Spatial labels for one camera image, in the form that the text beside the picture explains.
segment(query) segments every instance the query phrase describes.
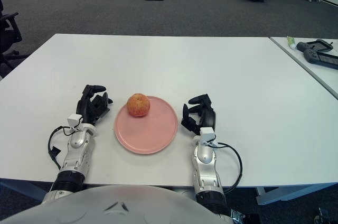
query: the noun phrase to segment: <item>table leg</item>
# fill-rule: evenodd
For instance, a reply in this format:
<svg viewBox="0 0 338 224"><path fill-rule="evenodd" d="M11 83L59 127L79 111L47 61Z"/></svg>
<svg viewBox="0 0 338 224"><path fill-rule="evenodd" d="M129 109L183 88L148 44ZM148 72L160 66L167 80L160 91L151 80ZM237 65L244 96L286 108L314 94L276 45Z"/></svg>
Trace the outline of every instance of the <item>table leg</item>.
<svg viewBox="0 0 338 224"><path fill-rule="evenodd" d="M319 191L334 184L335 183L320 183L313 185L284 186L269 192L265 192L263 187L257 187L256 191L258 196L256 200L259 205L270 204L279 200L287 201Z"/></svg>
<svg viewBox="0 0 338 224"><path fill-rule="evenodd" d="M42 201L45 194L47 193L34 184L23 180L1 179L0 185L39 201Z"/></svg>

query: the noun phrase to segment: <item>robotic arm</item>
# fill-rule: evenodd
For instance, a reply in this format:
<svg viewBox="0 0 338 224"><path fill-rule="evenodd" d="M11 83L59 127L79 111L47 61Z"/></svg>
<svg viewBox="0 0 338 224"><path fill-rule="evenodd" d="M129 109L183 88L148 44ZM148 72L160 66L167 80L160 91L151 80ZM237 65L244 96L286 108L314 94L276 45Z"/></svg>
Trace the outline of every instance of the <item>robotic arm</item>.
<svg viewBox="0 0 338 224"><path fill-rule="evenodd" d="M226 190L232 191L242 177L242 160L238 152L225 143L217 143L215 130L216 114L211 108L211 100L208 94L200 95L189 100L189 104L197 104L188 109L183 105L183 118L181 124L189 131L193 131L197 136L194 137L196 147L192 155L194 166L194 189L196 201L215 214L219 214L224 221L229 221L229 217L235 223L243 223L242 214L228 209L225 193L223 191L220 177L216 171L216 153L214 148L231 148L237 155L240 163L240 174L235 184ZM197 113L201 118L199 123L189 117L189 114Z"/></svg>
<svg viewBox="0 0 338 224"><path fill-rule="evenodd" d="M94 94L103 91L106 91L103 86L86 85L82 97L78 101L76 114L70 115L67 119L69 126L60 126L52 133L51 137L58 129L68 128L70 133L65 133L65 135L71 136L71 138L68 141L68 152L62 167L60 167L57 179L42 203L54 201L82 190L95 144L96 128L94 125L109 111L108 104L112 104L112 100L108 98L106 92L102 96L96 95L93 101L90 100ZM60 150L55 147L50 150L49 146L48 150L51 158L57 164L55 158Z"/></svg>

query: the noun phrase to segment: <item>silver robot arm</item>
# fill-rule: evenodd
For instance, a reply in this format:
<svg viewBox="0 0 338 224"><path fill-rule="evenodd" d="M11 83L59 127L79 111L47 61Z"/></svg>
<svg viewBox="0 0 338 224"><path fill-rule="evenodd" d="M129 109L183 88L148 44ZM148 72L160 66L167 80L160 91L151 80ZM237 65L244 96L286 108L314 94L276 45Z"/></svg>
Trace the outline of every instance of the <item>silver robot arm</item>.
<svg viewBox="0 0 338 224"><path fill-rule="evenodd" d="M80 191L89 171L91 154L94 149L96 128L91 124L80 122L81 115L72 114L68 118L71 138L68 152L60 168L57 180L53 183L42 203L47 203Z"/></svg>
<svg viewBox="0 0 338 224"><path fill-rule="evenodd" d="M51 137L58 130L68 128L69 134L65 134L67 136L71 135L71 138L68 141L68 152L62 167L59 166L55 159L60 150L55 147L51 150L50 146L48 146L49 154L60 168L60 171L50 192L45 195L42 203L51 202L82 190L83 182L89 171L91 154L95 144L96 128L94 124L109 111L108 104L112 103L106 92L102 96L96 95L91 100L95 93L103 91L106 91L103 86L86 85L82 92L82 97L78 101L76 114L72 114L67 119L69 126L60 126L52 133Z"/></svg>
<svg viewBox="0 0 338 224"><path fill-rule="evenodd" d="M202 127L200 136L195 136L196 147L193 152L194 188L196 201L206 207L228 224L232 224L220 177L216 171L216 153L209 142L215 142L212 127Z"/></svg>

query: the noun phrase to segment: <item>game controller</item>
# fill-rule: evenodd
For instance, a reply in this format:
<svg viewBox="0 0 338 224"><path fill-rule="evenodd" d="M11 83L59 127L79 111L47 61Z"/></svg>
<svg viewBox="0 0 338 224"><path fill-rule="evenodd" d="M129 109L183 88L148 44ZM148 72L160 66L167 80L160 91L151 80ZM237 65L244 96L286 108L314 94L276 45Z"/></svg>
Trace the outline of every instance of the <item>game controller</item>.
<svg viewBox="0 0 338 224"><path fill-rule="evenodd" d="M306 59L307 62L309 63L317 63L319 62L319 56L317 54L317 52L313 49L306 49L304 52L304 57Z"/></svg>
<svg viewBox="0 0 338 224"><path fill-rule="evenodd" d="M311 64L338 69L338 56L318 52L313 49L306 49L303 54L306 61Z"/></svg>
<svg viewBox="0 0 338 224"><path fill-rule="evenodd" d="M323 39L317 39L314 42L308 42L308 43L299 42L297 44L297 49L302 52L304 52L307 49L312 49L318 52L326 52L326 51L331 51L333 49L331 44L327 43Z"/></svg>

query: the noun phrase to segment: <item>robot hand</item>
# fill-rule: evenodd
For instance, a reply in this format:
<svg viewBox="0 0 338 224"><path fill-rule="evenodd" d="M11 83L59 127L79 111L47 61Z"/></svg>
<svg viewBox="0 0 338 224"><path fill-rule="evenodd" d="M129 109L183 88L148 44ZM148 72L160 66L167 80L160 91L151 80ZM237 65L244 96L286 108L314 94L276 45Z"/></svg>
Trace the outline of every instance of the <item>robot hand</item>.
<svg viewBox="0 0 338 224"><path fill-rule="evenodd" d="M196 135L200 134L202 127L212 127L215 130L216 115L211 108L211 100L208 94L200 95L189 100L189 104L199 104L188 109L186 104L183 105L183 118L181 124L189 131L193 131ZM199 124L189 117L189 114L197 113L201 119Z"/></svg>
<svg viewBox="0 0 338 224"><path fill-rule="evenodd" d="M96 95L93 101L90 100L94 94L103 91L106 91L103 86L86 85L81 100L78 101L77 113L70 115L67 119L69 126L60 126L53 131L49 139L48 151L60 171L50 192L44 197L43 203L82 190L94 149L94 137L96 136L94 124L109 111L108 104L112 104L106 92L102 96ZM64 128L70 129L69 134L65 132L64 134L71 138L68 141L67 155L60 167L56 161L60 150L56 147L50 149L50 141L54 133L60 129L64 131Z"/></svg>

